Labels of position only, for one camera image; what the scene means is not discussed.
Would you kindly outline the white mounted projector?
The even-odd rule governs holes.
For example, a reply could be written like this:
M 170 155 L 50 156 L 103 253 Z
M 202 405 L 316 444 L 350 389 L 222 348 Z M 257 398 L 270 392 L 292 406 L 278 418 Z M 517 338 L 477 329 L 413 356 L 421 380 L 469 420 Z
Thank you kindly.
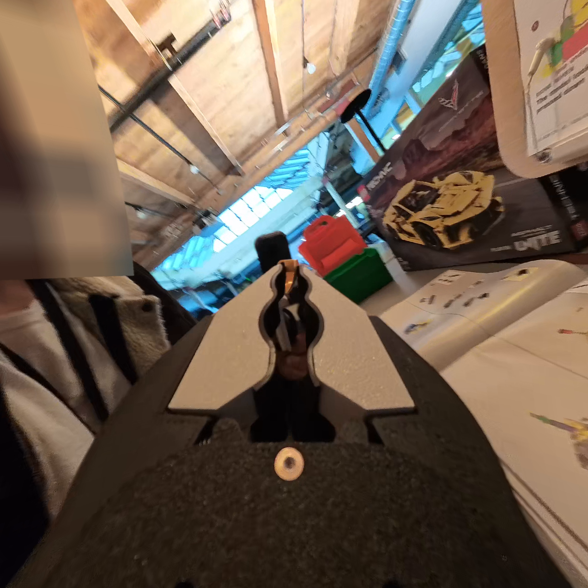
M 192 221 L 192 233 L 197 236 L 202 232 L 210 232 L 209 228 L 214 228 L 219 223 L 219 212 L 212 208 L 199 209 L 196 211 Z

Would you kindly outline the black disc-headed floor lamp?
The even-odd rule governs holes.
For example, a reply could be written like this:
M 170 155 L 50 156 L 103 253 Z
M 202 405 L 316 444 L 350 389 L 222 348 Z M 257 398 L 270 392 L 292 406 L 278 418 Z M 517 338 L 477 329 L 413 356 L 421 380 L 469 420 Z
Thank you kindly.
M 339 121 L 348 128 L 372 160 L 377 162 L 385 154 L 386 148 L 363 112 L 371 99 L 371 94 L 371 89 L 365 89 L 350 100 L 339 115 Z

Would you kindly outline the silver ventilation duct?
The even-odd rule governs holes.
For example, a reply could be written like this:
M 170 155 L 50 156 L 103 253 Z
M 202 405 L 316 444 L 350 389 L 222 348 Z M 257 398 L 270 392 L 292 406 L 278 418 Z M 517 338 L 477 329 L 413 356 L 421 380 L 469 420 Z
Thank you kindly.
M 371 115 L 376 99 L 383 89 L 387 72 L 398 49 L 402 35 L 409 23 L 411 13 L 417 1 L 394 1 L 389 12 L 386 26 L 376 51 L 376 61 L 369 83 L 371 97 L 363 109 L 364 114 Z

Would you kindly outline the open instruction booklet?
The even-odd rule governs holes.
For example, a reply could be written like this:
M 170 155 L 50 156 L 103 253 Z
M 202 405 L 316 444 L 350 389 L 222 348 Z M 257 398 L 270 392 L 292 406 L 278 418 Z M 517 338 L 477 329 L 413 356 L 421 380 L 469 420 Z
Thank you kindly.
M 543 546 L 587 587 L 587 269 L 447 270 L 380 319 L 464 402 Z

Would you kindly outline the brown fleece-lined jacket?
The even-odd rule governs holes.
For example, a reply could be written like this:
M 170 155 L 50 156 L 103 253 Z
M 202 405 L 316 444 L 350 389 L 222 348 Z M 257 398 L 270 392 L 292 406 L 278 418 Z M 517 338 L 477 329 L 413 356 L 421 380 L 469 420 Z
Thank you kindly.
M 143 376 L 196 325 L 145 268 L 134 263 L 134 271 L 131 276 L 48 280 L 130 380 Z

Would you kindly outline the small yellow brick piece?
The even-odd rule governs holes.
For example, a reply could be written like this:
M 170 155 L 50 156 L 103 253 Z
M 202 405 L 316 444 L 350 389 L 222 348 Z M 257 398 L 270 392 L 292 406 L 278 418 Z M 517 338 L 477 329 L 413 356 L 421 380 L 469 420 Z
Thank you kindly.
M 298 282 L 299 262 L 295 259 L 284 259 L 279 263 L 283 267 L 284 296 L 289 296 Z

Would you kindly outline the toy car set box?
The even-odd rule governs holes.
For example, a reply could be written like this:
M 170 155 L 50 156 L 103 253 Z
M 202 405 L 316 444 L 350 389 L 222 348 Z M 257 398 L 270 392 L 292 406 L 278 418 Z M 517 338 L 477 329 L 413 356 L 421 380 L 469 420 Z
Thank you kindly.
M 458 65 L 358 191 L 406 271 L 587 246 L 587 162 L 536 179 L 504 164 L 485 45 Z

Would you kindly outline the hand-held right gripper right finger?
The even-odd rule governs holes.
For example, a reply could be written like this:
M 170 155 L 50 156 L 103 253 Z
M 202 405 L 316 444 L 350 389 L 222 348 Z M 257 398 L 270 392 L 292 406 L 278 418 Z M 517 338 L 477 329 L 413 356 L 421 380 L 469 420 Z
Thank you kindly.
M 304 266 L 298 268 L 299 318 L 319 413 L 336 437 L 379 417 L 415 413 L 416 404 L 370 316 Z

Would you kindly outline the instruction board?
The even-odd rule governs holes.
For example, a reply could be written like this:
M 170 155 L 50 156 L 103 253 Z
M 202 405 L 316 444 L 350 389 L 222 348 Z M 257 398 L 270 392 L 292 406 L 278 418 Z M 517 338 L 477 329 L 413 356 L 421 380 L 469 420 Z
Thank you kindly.
M 554 157 L 540 161 L 527 153 L 526 92 L 514 1 L 481 1 L 490 89 L 497 140 L 504 165 L 527 179 L 559 172 L 587 162 L 587 132 L 577 147 L 564 146 Z

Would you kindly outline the person's left hand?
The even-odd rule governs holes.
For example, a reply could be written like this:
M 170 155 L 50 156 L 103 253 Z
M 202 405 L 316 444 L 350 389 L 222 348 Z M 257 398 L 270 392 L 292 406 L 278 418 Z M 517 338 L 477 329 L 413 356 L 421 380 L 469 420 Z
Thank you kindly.
M 307 362 L 306 335 L 304 332 L 296 335 L 290 345 L 290 350 L 281 351 L 276 356 L 276 371 L 289 381 L 303 380 L 309 374 Z

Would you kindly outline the red plastic case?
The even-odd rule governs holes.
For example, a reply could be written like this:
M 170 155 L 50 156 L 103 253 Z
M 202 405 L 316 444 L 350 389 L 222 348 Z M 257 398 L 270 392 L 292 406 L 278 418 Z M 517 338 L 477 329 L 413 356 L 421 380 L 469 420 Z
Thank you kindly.
M 347 217 L 323 215 L 304 230 L 298 251 L 318 275 L 325 277 L 366 248 Z

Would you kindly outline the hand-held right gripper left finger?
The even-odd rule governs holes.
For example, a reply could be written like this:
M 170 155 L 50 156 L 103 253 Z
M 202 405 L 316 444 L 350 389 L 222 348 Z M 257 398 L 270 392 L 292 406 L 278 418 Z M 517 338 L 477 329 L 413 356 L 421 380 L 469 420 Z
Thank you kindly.
M 214 315 L 168 410 L 232 418 L 248 428 L 257 418 L 254 392 L 272 378 L 277 354 L 295 339 L 287 304 L 279 263 Z

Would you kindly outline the green plastic bin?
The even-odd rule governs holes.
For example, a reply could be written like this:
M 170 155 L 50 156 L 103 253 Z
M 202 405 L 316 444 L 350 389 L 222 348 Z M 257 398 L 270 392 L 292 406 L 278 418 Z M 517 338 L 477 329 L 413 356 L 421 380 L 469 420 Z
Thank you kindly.
M 378 251 L 366 248 L 328 273 L 324 280 L 356 304 L 393 283 L 393 277 Z

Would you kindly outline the white striped shirt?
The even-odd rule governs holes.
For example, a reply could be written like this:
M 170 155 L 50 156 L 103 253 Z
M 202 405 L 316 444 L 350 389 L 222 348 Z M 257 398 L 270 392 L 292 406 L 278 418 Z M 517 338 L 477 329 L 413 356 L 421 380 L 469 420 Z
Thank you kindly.
M 73 286 L 73 292 L 58 289 L 55 282 L 50 291 L 89 362 L 98 392 L 110 412 L 130 389 L 129 376 L 123 375 L 99 335 L 92 334 L 81 318 L 74 315 L 72 307 L 65 303 L 65 294 L 82 295 L 84 301 L 82 290 L 77 290 L 78 285 L 84 284 L 106 286 L 102 293 L 116 298 L 123 294 L 122 278 L 115 277 L 114 282 L 106 277 L 65 282 L 65 286 Z M 24 359 L 25 367 L 32 367 L 34 375 L 41 376 L 56 392 L 26 375 L 1 349 L 1 387 L 9 415 L 24 436 L 33 479 L 52 522 L 93 443 L 100 421 L 48 311 L 25 281 L 1 280 L 1 344 Z

